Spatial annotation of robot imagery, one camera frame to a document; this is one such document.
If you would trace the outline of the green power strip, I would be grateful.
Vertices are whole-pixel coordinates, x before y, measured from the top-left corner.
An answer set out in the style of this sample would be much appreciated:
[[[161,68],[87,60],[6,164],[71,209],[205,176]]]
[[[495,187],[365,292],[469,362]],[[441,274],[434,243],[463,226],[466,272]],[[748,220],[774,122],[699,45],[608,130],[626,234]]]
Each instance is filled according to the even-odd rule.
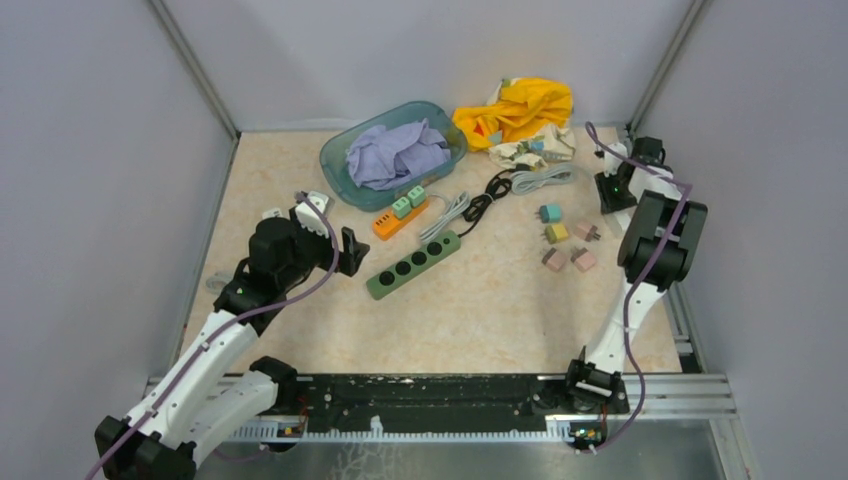
[[[425,242],[390,266],[369,278],[366,289],[373,300],[381,300],[408,284],[430,268],[458,252],[462,246],[459,235],[447,230],[435,239]]]

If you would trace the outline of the teal charger plug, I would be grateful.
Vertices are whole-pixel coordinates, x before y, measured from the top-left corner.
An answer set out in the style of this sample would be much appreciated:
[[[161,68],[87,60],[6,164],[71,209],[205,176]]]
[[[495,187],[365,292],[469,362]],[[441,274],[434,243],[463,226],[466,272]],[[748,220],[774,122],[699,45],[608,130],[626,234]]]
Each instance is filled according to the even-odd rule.
[[[543,224],[558,223],[562,220],[562,209],[557,204],[543,204],[537,209],[536,216]]]

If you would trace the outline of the yellow charger plug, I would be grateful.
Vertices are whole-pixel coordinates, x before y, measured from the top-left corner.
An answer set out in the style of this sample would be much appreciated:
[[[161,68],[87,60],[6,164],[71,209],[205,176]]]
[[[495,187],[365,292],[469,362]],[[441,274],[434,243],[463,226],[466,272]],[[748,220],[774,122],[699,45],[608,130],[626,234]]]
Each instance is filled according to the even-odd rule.
[[[569,232],[562,223],[547,224],[543,235],[546,241],[551,245],[563,242],[569,238]]]

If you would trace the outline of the pink charger plug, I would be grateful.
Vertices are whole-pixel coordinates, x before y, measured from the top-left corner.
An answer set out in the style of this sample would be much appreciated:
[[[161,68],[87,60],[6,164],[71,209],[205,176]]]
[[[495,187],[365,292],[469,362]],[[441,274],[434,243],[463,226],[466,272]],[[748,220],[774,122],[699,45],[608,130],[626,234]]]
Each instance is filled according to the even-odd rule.
[[[586,242],[593,242],[602,238],[598,226],[588,221],[578,222],[575,225],[575,232],[578,238]]]
[[[573,248],[571,251],[570,261],[581,273],[591,270],[597,264],[595,255],[584,247]]]
[[[542,257],[542,264],[552,272],[559,272],[570,262],[570,257],[557,248],[550,248]]]

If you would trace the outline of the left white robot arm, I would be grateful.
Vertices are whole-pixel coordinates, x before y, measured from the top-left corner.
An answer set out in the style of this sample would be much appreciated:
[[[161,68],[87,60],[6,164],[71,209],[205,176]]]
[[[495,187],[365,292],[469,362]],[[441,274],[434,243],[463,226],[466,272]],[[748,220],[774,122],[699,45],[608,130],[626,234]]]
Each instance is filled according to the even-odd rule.
[[[334,232],[326,217],[308,229],[296,213],[261,220],[232,280],[200,333],[165,377],[121,418],[95,430],[99,459],[87,476],[192,479],[213,452],[252,417],[292,411],[300,399],[296,370],[263,357],[215,399],[209,396],[231,364],[285,307],[317,291],[333,274],[354,276],[368,244],[352,229]]]

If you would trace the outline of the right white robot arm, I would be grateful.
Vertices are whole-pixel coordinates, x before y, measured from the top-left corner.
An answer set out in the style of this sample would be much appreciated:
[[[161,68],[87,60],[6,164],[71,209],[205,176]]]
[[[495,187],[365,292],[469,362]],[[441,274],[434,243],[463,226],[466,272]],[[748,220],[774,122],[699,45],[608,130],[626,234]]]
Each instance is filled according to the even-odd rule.
[[[691,186],[666,166],[661,140],[639,137],[630,148],[600,145],[607,164],[596,183],[602,210],[634,209],[617,254],[622,270],[619,292],[601,328],[573,360],[563,398],[576,412],[628,411],[622,380],[647,314],[692,268],[708,217],[705,204],[692,200]]]

